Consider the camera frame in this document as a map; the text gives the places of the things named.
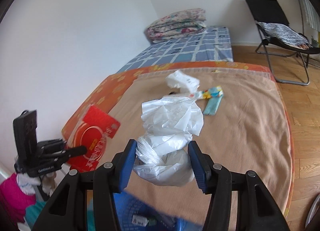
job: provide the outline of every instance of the black chair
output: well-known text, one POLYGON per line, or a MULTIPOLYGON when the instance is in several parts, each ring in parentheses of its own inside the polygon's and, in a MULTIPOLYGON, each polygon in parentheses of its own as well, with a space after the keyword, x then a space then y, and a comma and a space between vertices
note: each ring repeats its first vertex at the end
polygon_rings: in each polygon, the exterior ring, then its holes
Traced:
POLYGON ((249 9, 251 11, 251 14, 252 14, 254 20, 256 21, 259 36, 261 38, 261 43, 257 47, 257 49, 255 50, 255 52, 258 54, 265 54, 267 56, 269 68, 270 68, 271 73, 273 74, 274 78, 276 79, 276 81, 279 83, 286 83, 286 84, 308 85, 310 83, 308 70, 307 70, 308 63, 309 63, 309 55, 319 54, 320 48, 311 47, 308 50, 294 48, 294 47, 291 47, 291 46, 283 43, 282 41, 280 41, 279 39, 277 39, 275 37, 268 36, 268 34, 265 32, 265 30, 257 22, 280 23, 280 24, 284 24, 286 26, 289 26, 289 21, 288 21, 287 17, 285 16, 285 14, 284 14, 284 12, 283 12, 282 8, 280 7, 277 0, 245 0, 245 1, 247 2, 247 5, 249 6, 249 9), (283 55, 283 54, 279 54, 279 53, 269 53, 266 48, 266 46, 268 46, 269 44, 276 45, 276 46, 279 46, 279 47, 287 49, 287 50, 292 50, 292 51, 294 51, 294 53, 291 55, 283 55), (259 51, 261 46, 263 46, 265 52, 259 51), (307 55, 306 62, 304 61, 301 53, 307 55), (276 76, 273 73, 272 66, 271 66, 271 61, 269 58, 270 55, 271 56, 281 56, 281 57, 291 57, 291 56, 296 55, 297 57, 298 56, 301 57, 304 69, 307 74, 308 81, 305 83, 305 82, 282 80, 282 79, 276 78, 276 76))

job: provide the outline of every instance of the chair seat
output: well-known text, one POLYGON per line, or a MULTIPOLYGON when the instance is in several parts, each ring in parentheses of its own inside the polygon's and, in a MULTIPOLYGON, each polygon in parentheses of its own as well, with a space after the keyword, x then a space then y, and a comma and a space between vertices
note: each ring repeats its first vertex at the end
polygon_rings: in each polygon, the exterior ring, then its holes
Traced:
POLYGON ((275 37, 268 39, 268 42, 269 42, 269 44, 276 45, 276 46, 284 48, 284 49, 297 51, 297 52, 304 53, 304 54, 309 54, 309 55, 320 54, 320 48, 310 47, 309 49, 306 49, 306 50, 301 49, 301 48, 294 48, 292 46, 289 46, 289 45, 283 43, 281 40, 279 40, 278 38, 275 38, 275 37))

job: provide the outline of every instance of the orange floral bedding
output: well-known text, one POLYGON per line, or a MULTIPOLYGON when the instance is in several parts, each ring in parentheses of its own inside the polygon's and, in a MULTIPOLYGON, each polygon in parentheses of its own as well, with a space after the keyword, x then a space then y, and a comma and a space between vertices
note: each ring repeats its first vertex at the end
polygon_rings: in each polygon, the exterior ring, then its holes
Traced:
MULTIPOLYGON (((225 68, 234 68, 234 69, 246 69, 252 71, 260 71, 270 73, 269 68, 246 63, 238 62, 225 62, 225 61, 208 61, 208 62, 181 62, 181 63, 168 63, 162 65, 154 65, 151 67, 142 67, 126 72, 117 73, 114 75, 108 76, 91 94, 90 96, 82 103, 78 110, 71 116, 68 122, 62 129, 62 135, 64 139, 68 139, 76 126, 80 116, 82 115, 83 110, 88 104, 95 104, 99 109, 108 113, 121 99, 124 92, 131 86, 133 81, 140 75, 155 71, 169 70, 169 69, 179 69, 179 68, 192 68, 192 67, 225 67, 225 68)), ((288 124, 290 126, 289 117, 285 109, 286 117, 288 124)), ((293 139, 290 130, 290 145, 291 145, 291 157, 294 160, 294 149, 293 149, 293 139)), ((292 190, 293 190, 293 180, 294 180, 294 163, 292 164, 292 182, 290 186, 289 199, 286 206, 284 215, 286 216, 289 210, 292 190)))

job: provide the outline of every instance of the red packet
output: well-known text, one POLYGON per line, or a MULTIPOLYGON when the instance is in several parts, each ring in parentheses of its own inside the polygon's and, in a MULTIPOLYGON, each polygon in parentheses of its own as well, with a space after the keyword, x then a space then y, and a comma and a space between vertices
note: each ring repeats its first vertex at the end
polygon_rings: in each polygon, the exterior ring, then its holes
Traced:
POLYGON ((79 172, 95 170, 106 150, 108 138, 113 138, 119 127, 116 119, 94 105, 89 106, 67 142, 69 148, 83 145, 88 151, 85 155, 70 158, 71 169, 79 172))

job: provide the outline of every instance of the blue plaid sheet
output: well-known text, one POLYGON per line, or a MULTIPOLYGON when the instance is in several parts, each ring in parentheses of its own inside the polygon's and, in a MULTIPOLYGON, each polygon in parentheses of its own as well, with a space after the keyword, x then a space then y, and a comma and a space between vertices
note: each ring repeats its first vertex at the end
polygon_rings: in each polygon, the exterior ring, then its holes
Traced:
POLYGON ((208 27, 207 33, 156 43, 131 59, 118 72, 166 63, 233 61, 229 30, 208 27))

